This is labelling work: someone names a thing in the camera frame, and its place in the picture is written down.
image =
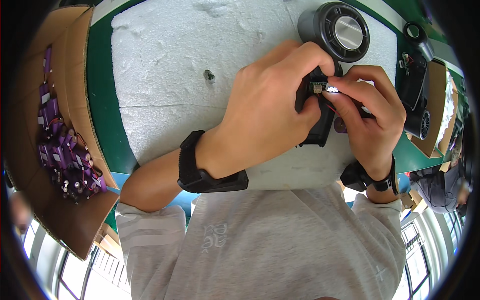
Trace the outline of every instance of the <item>black fan housing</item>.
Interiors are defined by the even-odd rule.
[[[314,42],[334,60],[343,62],[360,60],[370,44],[365,20],[355,8],[342,2],[304,11],[298,20],[298,32],[304,43]]]

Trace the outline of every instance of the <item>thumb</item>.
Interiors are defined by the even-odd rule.
[[[301,110],[299,116],[305,120],[310,127],[313,127],[315,123],[320,120],[321,114],[322,111],[318,105],[317,96],[310,96],[303,104],[303,109]]]
[[[342,117],[343,122],[347,126],[347,130],[351,130],[358,126],[363,126],[360,113],[353,103],[352,99],[342,93],[322,92],[322,95],[335,106],[336,111]]]

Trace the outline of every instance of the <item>hand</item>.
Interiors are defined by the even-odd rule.
[[[327,76],[334,74],[332,58],[317,44],[289,40],[240,69],[222,122],[197,144],[197,167],[218,179],[303,142],[321,112],[312,96],[297,113],[296,91],[316,66]]]
[[[372,80],[375,86],[358,79]],[[407,117],[395,88],[379,66],[356,65],[343,78],[329,77],[328,82],[341,92],[323,95],[345,122],[353,155],[373,180],[383,180],[390,172],[392,151]],[[362,119],[351,98],[376,118]]]

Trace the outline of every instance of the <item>workbench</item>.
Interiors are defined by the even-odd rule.
[[[144,0],[108,0],[95,7],[87,49],[87,89],[93,126],[110,171],[131,174],[139,167],[130,149],[123,128],[112,70],[110,38],[112,18],[120,12]],[[345,0],[344,2],[368,13],[397,35],[397,54],[411,51],[401,28],[406,21],[416,21],[431,39],[436,58],[443,60],[449,68],[457,86],[461,85],[462,71],[445,36],[430,25],[423,17],[416,0]],[[398,89],[405,72],[397,66],[395,87]],[[466,99],[459,94],[459,106]],[[402,135],[394,149],[397,173],[439,165],[444,157],[428,159],[406,137]]]

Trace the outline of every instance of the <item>white foam sheet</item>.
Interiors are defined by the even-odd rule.
[[[285,39],[300,41],[297,19],[323,0],[148,0],[114,17],[112,59],[123,126],[140,165],[176,149],[192,130],[225,113],[236,72]],[[367,54],[353,64],[382,66],[395,82],[396,35],[361,12]],[[351,65],[342,63],[344,72]],[[215,75],[209,83],[204,71]],[[321,187],[353,160],[346,134],[326,146],[293,148],[247,170],[250,189]]]

